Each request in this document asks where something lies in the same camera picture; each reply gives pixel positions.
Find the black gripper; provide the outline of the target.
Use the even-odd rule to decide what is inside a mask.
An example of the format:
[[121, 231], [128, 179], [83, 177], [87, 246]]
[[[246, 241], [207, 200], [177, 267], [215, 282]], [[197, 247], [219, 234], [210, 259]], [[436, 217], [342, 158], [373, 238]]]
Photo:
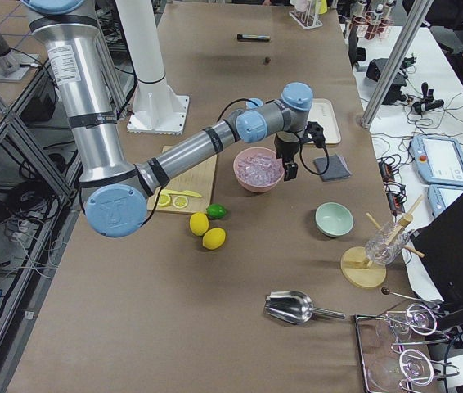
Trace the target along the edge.
[[299, 152], [301, 143], [292, 133], [276, 133], [274, 138], [276, 158], [281, 159], [284, 168], [284, 180], [293, 180], [297, 177], [298, 165], [294, 156]]

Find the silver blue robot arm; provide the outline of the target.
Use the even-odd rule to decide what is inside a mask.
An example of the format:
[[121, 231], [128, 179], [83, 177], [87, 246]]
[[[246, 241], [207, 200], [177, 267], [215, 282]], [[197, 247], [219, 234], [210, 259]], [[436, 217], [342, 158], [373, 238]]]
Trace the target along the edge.
[[47, 49], [53, 74], [83, 164], [84, 213], [106, 237], [124, 237], [147, 221], [147, 199], [171, 178], [242, 140], [302, 134], [312, 107], [312, 89], [287, 84], [281, 98], [238, 110], [140, 165], [124, 157], [118, 116], [102, 80], [97, 51], [100, 30], [91, 1], [26, 1], [29, 27]]

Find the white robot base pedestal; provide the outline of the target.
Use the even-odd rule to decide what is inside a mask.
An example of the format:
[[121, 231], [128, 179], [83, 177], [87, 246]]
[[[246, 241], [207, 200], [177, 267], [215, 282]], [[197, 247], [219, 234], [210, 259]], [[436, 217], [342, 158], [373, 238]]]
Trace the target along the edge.
[[182, 134], [190, 98], [168, 84], [152, 2], [118, 1], [116, 7], [137, 77], [128, 131]]

